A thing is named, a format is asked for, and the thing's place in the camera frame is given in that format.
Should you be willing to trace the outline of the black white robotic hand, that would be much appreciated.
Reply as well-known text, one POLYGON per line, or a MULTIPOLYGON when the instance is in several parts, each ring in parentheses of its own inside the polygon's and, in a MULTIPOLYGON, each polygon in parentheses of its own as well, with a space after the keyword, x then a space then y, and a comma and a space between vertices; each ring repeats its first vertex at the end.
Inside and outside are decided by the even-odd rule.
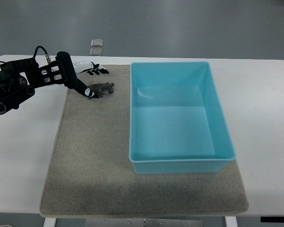
POLYGON ((69 89, 74 89, 79 94, 92 98, 100 98, 102 96, 102 86, 100 84, 85 85, 77 78, 81 73, 89 75, 108 74, 109 71, 100 64, 95 64, 91 61, 81 61, 73 63, 70 55, 67 52, 58 52, 55 57, 58 63, 58 75, 54 76, 54 81, 58 84, 64 84, 69 89))

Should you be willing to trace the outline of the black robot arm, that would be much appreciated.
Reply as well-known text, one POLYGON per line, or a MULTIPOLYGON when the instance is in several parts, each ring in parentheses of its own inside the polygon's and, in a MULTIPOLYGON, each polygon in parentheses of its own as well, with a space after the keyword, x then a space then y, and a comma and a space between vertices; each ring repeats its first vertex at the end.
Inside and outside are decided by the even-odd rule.
POLYGON ((36 58, 0 61, 0 115, 35 95, 35 89, 53 84, 63 84, 59 67, 45 55, 47 65, 39 67, 36 58))

